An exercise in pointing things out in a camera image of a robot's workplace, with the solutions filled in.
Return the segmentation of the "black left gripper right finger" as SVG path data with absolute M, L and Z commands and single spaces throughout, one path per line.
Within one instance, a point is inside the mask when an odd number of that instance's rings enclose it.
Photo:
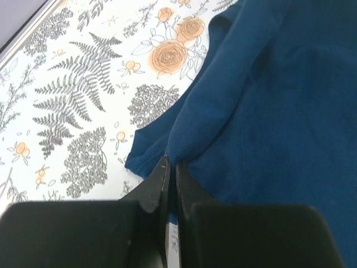
M 343 267 L 321 214 L 304 205 L 228 205 L 176 167 L 182 267 Z

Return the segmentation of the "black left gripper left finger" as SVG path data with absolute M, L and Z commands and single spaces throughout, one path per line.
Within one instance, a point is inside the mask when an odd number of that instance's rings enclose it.
M 1 216 L 1 266 L 166 267 L 170 173 L 162 157 L 120 200 L 12 205 Z

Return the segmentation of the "blue printed t-shirt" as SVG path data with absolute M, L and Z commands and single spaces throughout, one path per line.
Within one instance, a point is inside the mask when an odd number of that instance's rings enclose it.
M 135 132 L 126 168 L 184 162 L 224 203 L 316 207 L 356 266 L 356 2 L 243 1 L 209 24 L 187 91 Z

